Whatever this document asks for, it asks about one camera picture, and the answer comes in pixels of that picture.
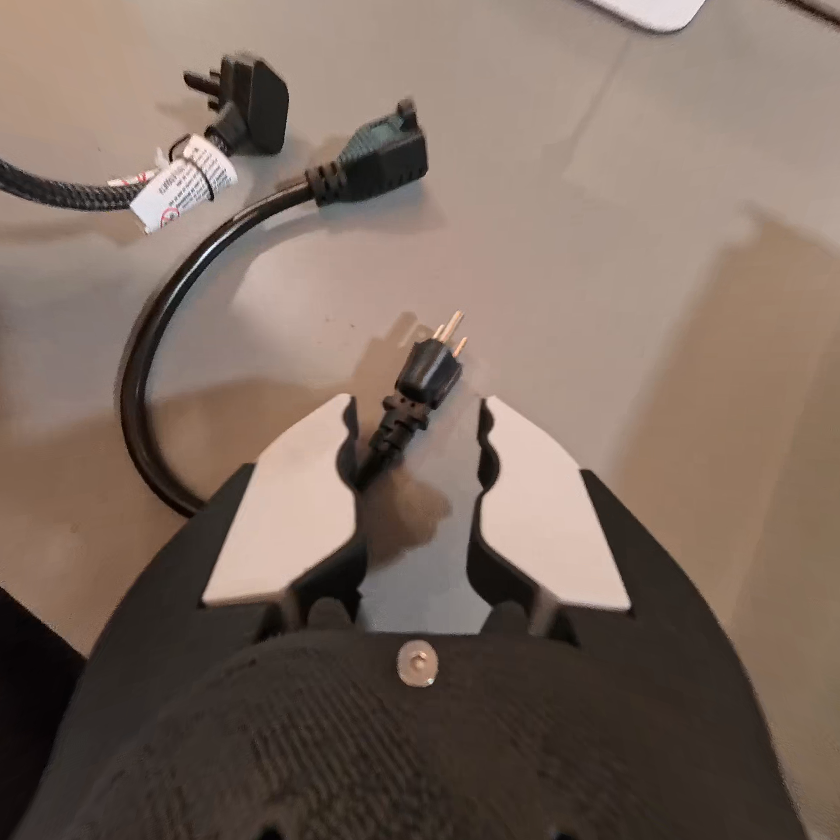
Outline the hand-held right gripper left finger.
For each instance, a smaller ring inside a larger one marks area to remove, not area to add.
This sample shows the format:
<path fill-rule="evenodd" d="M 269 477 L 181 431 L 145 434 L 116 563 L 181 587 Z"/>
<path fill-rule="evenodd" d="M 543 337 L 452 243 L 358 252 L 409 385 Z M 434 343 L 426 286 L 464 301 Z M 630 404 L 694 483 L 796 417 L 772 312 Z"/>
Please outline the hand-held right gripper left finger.
<path fill-rule="evenodd" d="M 327 596 L 354 607 L 366 571 L 353 487 L 355 400 L 340 393 L 258 456 L 202 595 L 207 607 Z"/>

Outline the grey desk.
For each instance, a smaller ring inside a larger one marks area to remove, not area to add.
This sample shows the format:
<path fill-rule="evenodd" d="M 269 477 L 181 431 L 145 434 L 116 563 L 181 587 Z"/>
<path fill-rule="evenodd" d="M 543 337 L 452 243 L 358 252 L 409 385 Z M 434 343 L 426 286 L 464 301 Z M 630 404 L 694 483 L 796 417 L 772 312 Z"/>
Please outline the grey desk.
<path fill-rule="evenodd" d="M 303 207 L 230 248 L 175 316 L 152 399 L 210 494 L 334 394 L 365 427 L 456 309 L 465 377 L 373 494 L 376 627 L 471 630 L 478 400 L 594 469 L 729 612 L 838 321 L 838 34 L 709 2 L 652 37 L 575 2 L 2 2 L 2 157 L 98 182 L 207 122 L 182 70 L 287 80 L 287 144 L 145 236 L 2 196 L 2 587 L 83 653 L 181 520 L 126 455 L 129 333 L 216 225 L 403 97 L 421 183 Z"/>

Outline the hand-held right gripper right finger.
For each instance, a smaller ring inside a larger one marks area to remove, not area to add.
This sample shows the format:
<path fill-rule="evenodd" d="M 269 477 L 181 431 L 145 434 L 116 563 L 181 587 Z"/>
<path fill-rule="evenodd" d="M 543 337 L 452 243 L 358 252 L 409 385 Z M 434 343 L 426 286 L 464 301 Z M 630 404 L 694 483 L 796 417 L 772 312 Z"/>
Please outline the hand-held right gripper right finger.
<path fill-rule="evenodd" d="M 466 572 L 489 606 L 548 630 L 562 608 L 630 616 L 632 600 L 575 458 L 497 396 L 479 409 L 479 496 Z"/>

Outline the instruction board on white stand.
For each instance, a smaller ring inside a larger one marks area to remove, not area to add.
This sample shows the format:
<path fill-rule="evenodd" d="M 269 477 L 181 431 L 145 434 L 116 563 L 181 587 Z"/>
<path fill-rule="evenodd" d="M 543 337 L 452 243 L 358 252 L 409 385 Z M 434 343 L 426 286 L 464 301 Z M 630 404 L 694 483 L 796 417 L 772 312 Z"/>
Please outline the instruction board on white stand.
<path fill-rule="evenodd" d="M 705 1 L 585 1 L 606 14 L 655 35 L 672 35 L 685 29 Z"/>

